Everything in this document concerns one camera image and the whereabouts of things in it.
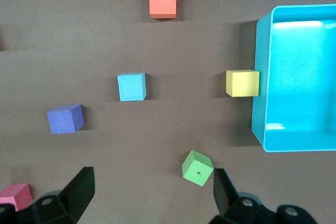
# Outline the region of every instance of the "light blue cube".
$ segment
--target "light blue cube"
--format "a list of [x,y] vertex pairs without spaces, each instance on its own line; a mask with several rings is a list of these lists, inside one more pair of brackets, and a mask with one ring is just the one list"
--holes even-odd
[[52,134],[74,133],[84,126],[80,104],[59,106],[47,114]]
[[118,75],[120,101],[143,101],[147,95],[145,73]]

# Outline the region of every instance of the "block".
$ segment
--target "block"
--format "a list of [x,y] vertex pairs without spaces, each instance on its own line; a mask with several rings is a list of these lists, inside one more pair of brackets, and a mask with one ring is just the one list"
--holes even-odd
[[152,18],[176,18],[176,0],[149,0]]
[[80,104],[59,106],[47,114],[52,134],[74,133],[84,126]]
[[147,95],[145,73],[123,73],[118,76],[120,101],[143,101]]
[[12,204],[16,211],[27,208],[32,201],[29,184],[10,185],[0,192],[0,204]]
[[231,97],[257,97],[259,95],[259,72],[227,70],[226,93]]
[[190,151],[182,165],[183,177],[200,186],[204,186],[213,170],[211,159],[195,150]]

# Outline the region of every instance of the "brown surface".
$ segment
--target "brown surface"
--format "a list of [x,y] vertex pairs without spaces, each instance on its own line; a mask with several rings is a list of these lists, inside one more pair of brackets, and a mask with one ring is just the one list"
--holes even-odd
[[[0,188],[62,189],[83,167],[97,192],[84,223],[207,223],[202,188],[181,165],[194,148],[266,207],[296,204],[334,223],[336,154],[265,153],[252,98],[230,98],[223,72],[253,69],[255,20],[276,5],[336,0],[177,0],[151,19],[148,0],[0,0]],[[119,102],[117,75],[148,74],[144,102]],[[51,135],[46,112],[81,103],[86,126]]]

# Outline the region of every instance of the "cyan container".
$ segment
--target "cyan container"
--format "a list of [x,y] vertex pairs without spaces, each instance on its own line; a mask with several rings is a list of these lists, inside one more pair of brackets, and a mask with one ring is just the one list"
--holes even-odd
[[278,6],[257,23],[252,131],[267,152],[336,150],[336,4]]

